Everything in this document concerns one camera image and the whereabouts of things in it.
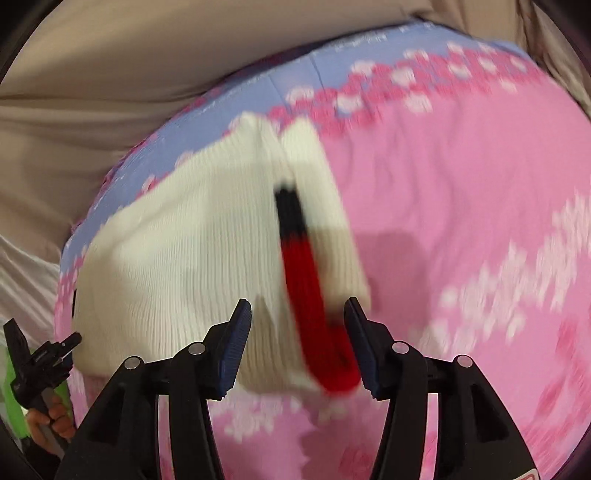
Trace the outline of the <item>left hand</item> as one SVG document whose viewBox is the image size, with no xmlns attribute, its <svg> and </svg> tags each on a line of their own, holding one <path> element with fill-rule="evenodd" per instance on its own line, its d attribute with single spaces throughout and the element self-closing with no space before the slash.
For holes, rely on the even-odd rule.
<svg viewBox="0 0 591 480">
<path fill-rule="evenodd" d="M 33 442 L 50 454 L 60 456 L 64 448 L 57 438 L 69 443 L 76 433 L 73 420 L 60 396 L 54 394 L 47 403 L 47 413 L 31 408 L 25 415 Z"/>
</svg>

